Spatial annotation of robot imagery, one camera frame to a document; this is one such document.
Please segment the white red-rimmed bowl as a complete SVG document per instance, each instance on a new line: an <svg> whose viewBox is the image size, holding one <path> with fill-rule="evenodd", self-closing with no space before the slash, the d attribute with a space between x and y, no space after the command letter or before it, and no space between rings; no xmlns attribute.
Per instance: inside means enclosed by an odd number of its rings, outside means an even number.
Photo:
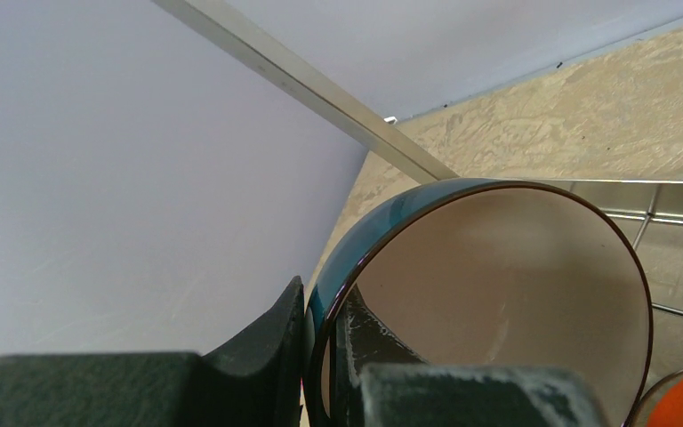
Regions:
<svg viewBox="0 0 683 427"><path fill-rule="evenodd" d="M439 365L574 371L624 426L647 379L654 321L642 264L595 205L533 181L457 178L409 189L341 238L309 298L309 421L328 426L329 342L343 308Z"/></svg>

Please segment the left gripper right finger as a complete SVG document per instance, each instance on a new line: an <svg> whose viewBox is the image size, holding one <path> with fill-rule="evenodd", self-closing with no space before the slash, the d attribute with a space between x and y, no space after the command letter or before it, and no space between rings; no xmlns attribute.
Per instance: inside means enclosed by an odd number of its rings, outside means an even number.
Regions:
<svg viewBox="0 0 683 427"><path fill-rule="evenodd" d="M353 289L335 320L333 426L605 426L587 384L555 367L440 366L403 344Z"/></svg>

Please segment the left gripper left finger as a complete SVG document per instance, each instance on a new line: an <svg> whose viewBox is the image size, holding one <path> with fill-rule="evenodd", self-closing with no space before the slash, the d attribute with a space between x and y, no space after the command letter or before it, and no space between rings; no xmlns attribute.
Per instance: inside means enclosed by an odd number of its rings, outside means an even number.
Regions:
<svg viewBox="0 0 683 427"><path fill-rule="evenodd" d="M0 426L296 426L303 285L205 355L0 357Z"/></svg>

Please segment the steel two-tier dish rack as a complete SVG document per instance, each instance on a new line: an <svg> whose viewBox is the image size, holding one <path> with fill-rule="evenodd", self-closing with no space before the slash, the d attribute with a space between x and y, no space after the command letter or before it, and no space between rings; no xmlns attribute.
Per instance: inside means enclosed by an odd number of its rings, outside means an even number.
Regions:
<svg viewBox="0 0 683 427"><path fill-rule="evenodd" d="M683 26L668 27L659 36L466 101L445 114L429 113L416 120L420 128L417 134L406 135L231 5L222 1L163 1L161 7L414 181L429 183L481 173L489 178L537 178L562 183L574 191L584 187L609 189L615 193L615 200L607 213L615 218L637 221L642 228L656 223L683 227L683 181L657 179L646 169L635 168L638 155L634 152L625 157L625 166L620 169L587 169L576 160L585 141L596 147L622 141L622 125L608 124L588 133L569 130L559 138L558 154L551 152L549 142L529 135L516 144L506 141L511 121L560 128L571 118L591 121L601 115L605 97L601 84L591 84L588 91L579 92L575 103L559 116L551 114L550 104L560 100L577 71L620 69L642 76L655 65L657 52L683 41ZM497 131L497 136L490 144L448 137L443 147L426 150L426 135L443 133L447 115L474 125L479 135ZM488 157L490 146L499 149L496 158Z"/></svg>

